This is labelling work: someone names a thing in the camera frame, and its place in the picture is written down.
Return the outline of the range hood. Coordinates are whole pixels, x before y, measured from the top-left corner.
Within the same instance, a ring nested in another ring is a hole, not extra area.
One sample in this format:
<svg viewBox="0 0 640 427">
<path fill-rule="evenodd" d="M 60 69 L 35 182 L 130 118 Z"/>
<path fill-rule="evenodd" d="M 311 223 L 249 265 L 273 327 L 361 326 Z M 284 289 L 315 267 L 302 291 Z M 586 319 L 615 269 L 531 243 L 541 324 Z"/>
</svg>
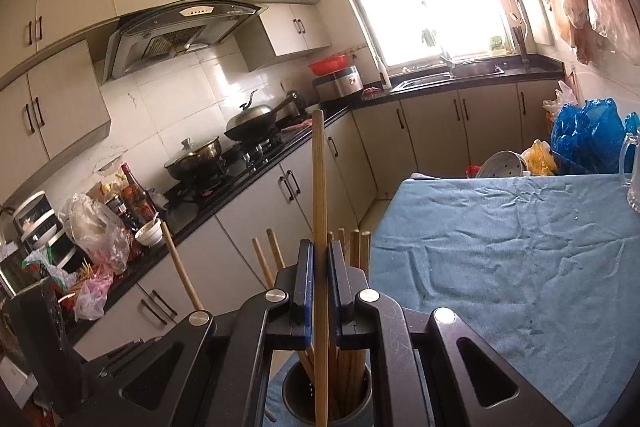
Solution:
<svg viewBox="0 0 640 427">
<path fill-rule="evenodd" d="M 216 46 L 263 9 L 241 0 L 191 0 L 124 16 L 108 39 L 103 80 Z"/>
</svg>

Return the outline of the white cutting board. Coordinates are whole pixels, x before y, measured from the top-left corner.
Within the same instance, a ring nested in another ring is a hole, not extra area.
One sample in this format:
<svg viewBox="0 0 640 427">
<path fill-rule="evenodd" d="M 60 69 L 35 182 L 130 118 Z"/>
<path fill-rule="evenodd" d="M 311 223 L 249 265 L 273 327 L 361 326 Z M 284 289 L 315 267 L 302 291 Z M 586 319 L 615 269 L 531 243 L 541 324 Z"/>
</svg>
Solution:
<svg viewBox="0 0 640 427">
<path fill-rule="evenodd" d="M 541 0 L 522 0 L 528 19 L 528 26 L 537 44 L 552 46 L 554 37 L 548 21 L 547 12 Z"/>
</svg>

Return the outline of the black wok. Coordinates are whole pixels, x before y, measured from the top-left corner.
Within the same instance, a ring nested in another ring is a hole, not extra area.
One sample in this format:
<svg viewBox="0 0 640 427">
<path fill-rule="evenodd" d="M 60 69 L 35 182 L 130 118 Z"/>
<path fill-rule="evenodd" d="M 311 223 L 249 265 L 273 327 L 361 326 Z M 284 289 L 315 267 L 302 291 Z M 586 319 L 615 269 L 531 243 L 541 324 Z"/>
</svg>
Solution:
<svg viewBox="0 0 640 427">
<path fill-rule="evenodd" d="M 253 102 L 255 90 L 250 92 L 248 101 L 240 105 L 241 112 L 227 122 L 224 135 L 234 142 L 247 142 L 266 136 L 276 125 L 277 113 L 292 102 L 296 102 L 298 95 L 291 91 L 277 106 L 257 104 Z"/>
</svg>

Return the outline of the kitchen cabinets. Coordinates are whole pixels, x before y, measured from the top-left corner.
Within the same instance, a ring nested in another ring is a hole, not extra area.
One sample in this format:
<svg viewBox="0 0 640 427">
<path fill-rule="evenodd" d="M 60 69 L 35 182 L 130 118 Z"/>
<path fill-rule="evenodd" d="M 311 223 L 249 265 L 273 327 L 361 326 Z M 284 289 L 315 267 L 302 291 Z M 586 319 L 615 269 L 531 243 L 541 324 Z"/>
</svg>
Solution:
<svg viewBox="0 0 640 427">
<path fill-rule="evenodd" d="M 327 48 L 318 0 L 241 0 L 264 9 L 223 42 L 104 81 L 119 20 L 191 0 L 1 0 L 1 199 L 44 187 L 53 202 L 126 162 L 148 187 L 186 138 L 224 134 L 255 90 L 274 101 L 276 63 Z"/>
<path fill-rule="evenodd" d="M 524 150 L 547 136 L 542 107 L 551 80 L 487 79 L 378 93 L 326 124 L 329 227 L 353 229 L 378 199 L 415 172 L 460 178 L 498 150 Z M 252 243 L 273 231 L 286 263 L 311 234 L 312 145 L 302 136 L 264 168 L 177 228 L 178 251 L 204 307 L 238 309 L 267 282 Z M 166 333 L 193 309 L 164 248 L 139 258 L 111 293 L 102 319 L 70 332 L 86 358 Z"/>
</svg>

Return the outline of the sauce bottle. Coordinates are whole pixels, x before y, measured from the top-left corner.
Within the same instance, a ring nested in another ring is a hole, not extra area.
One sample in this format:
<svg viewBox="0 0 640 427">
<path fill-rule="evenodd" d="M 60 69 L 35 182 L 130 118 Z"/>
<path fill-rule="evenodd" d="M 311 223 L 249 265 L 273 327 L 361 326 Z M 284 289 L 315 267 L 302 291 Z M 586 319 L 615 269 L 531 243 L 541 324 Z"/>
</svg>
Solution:
<svg viewBox="0 0 640 427">
<path fill-rule="evenodd" d="M 132 207 L 134 213 L 144 225 L 145 223 L 154 221 L 156 218 L 156 210 L 152 200 L 134 177 L 134 174 L 126 162 L 120 166 L 120 169 L 122 169 L 122 173 L 127 181 L 127 185 L 122 189 L 122 196 L 124 196 L 126 203 Z"/>
</svg>

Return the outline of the lower kitchen cabinets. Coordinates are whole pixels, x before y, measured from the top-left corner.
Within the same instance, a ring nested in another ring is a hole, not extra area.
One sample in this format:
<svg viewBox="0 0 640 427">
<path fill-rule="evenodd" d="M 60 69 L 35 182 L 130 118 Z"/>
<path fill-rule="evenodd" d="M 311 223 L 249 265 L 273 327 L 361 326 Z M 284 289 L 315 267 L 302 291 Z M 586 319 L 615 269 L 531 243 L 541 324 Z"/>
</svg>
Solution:
<svg viewBox="0 0 640 427">
<path fill-rule="evenodd" d="M 498 150 L 524 150 L 547 136 L 542 107 L 551 80 L 487 79 L 378 93 L 326 124 L 329 227 L 353 229 L 378 199 L 415 172 L 460 178 Z M 312 145 L 302 136 L 264 168 L 177 228 L 178 251 L 204 307 L 238 309 L 267 282 L 252 243 L 273 231 L 286 263 L 311 234 Z M 102 319 L 70 332 L 86 358 L 166 333 L 193 309 L 164 248 L 139 258 L 111 293 Z"/>
</svg>

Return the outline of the kitchen sink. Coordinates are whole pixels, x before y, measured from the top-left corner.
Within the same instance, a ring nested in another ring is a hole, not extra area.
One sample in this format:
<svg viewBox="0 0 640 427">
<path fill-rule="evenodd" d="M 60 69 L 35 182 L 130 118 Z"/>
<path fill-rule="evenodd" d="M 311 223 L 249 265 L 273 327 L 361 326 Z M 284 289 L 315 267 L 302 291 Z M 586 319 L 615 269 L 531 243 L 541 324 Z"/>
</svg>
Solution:
<svg viewBox="0 0 640 427">
<path fill-rule="evenodd" d="M 397 93 L 412 89 L 418 89 L 435 84 L 443 84 L 449 81 L 459 81 L 478 77 L 495 77 L 504 74 L 504 69 L 491 62 L 474 62 L 454 64 L 447 72 L 435 72 L 435 74 L 411 78 L 398 83 L 390 92 Z"/>
</svg>

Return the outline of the yellow plastic bag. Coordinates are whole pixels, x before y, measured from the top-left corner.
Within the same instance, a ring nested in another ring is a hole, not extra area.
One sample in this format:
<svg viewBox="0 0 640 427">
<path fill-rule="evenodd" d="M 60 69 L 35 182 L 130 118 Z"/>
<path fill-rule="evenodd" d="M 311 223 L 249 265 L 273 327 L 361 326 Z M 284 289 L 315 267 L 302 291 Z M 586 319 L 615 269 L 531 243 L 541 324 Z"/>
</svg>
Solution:
<svg viewBox="0 0 640 427">
<path fill-rule="evenodd" d="M 532 176 L 555 176 L 559 168 L 551 154 L 550 145 L 546 141 L 536 139 L 522 153 L 527 170 Z"/>
</svg>

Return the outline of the glass beer mug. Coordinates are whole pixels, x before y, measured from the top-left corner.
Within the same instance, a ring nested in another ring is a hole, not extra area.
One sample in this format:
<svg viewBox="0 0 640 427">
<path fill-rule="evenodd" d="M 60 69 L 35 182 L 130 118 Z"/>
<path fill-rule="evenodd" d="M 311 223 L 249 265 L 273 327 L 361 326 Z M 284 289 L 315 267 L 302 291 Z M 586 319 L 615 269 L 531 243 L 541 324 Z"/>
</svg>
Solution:
<svg viewBox="0 0 640 427">
<path fill-rule="evenodd" d="M 626 188 L 628 205 L 636 213 L 640 212 L 640 166 L 639 130 L 627 133 L 620 149 L 620 182 Z"/>
</svg>

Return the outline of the red plastic basin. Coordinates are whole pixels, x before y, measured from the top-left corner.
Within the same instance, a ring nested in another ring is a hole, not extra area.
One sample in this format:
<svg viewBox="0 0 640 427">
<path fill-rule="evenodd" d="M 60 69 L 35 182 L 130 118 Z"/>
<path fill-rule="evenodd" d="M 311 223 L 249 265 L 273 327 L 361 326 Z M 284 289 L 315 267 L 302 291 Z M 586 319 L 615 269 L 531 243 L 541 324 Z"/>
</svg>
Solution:
<svg viewBox="0 0 640 427">
<path fill-rule="evenodd" d="M 318 62 L 311 63 L 309 68 L 311 72 L 317 76 L 321 77 L 324 75 L 332 74 L 332 72 L 338 72 L 341 69 L 344 69 L 348 66 L 348 60 L 346 54 L 334 55 Z"/>
</svg>

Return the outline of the steel pot with lid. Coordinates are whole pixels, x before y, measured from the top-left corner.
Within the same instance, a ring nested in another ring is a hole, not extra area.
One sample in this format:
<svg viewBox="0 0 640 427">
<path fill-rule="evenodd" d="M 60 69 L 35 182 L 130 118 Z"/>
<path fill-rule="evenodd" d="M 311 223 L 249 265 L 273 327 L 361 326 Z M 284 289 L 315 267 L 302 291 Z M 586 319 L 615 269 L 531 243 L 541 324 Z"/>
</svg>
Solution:
<svg viewBox="0 0 640 427">
<path fill-rule="evenodd" d="M 193 178 L 211 178 L 224 173 L 222 148 L 218 136 L 194 142 L 191 138 L 181 141 L 182 149 L 164 165 L 171 178 L 178 181 Z"/>
</svg>

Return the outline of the white colander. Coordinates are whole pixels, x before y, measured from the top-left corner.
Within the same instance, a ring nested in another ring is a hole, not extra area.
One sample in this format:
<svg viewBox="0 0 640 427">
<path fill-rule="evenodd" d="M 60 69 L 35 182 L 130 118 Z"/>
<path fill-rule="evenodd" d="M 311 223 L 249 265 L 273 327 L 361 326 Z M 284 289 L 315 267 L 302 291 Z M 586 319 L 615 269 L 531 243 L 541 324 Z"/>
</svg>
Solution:
<svg viewBox="0 0 640 427">
<path fill-rule="evenodd" d="M 524 157 L 512 150 L 500 150 L 491 155 L 478 170 L 477 178 L 513 178 L 529 176 Z"/>
</svg>

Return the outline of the blue towel table cover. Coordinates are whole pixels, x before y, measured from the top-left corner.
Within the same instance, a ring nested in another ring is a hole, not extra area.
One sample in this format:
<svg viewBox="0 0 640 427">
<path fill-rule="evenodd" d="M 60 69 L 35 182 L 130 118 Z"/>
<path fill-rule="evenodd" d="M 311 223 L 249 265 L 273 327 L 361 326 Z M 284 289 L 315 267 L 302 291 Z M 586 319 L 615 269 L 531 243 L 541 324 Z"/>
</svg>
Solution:
<svg viewBox="0 0 640 427">
<path fill-rule="evenodd" d="M 605 419 L 639 362 L 639 217 L 615 174 L 408 179 L 370 283 L 454 310 L 577 426 Z"/>
</svg>

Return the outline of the white bowl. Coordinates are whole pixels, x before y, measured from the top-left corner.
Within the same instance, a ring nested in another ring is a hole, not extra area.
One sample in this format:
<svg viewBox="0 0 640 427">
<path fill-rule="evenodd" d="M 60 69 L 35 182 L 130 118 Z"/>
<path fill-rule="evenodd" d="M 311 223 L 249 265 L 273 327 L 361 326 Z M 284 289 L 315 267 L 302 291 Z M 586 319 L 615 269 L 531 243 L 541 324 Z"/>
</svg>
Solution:
<svg viewBox="0 0 640 427">
<path fill-rule="evenodd" d="M 145 225 L 134 234 L 134 239 L 144 247 L 157 245 L 164 239 L 162 224 L 163 221 L 160 220 L 160 218 L 145 223 Z"/>
</svg>

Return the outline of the upper kitchen cabinets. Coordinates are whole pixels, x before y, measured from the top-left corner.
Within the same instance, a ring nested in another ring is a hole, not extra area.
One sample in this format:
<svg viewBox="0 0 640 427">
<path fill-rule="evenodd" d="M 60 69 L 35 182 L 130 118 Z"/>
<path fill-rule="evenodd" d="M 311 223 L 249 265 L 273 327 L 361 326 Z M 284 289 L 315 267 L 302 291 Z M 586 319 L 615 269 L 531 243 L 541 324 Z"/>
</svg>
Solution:
<svg viewBox="0 0 640 427">
<path fill-rule="evenodd" d="M 276 63 L 327 48 L 318 0 L 241 0 L 264 9 L 223 42 L 104 81 L 119 20 L 191 0 L 1 0 L 1 199 L 44 187 L 53 202 L 126 162 L 148 187 L 186 138 L 224 134 L 255 90 L 274 101 Z"/>
</svg>

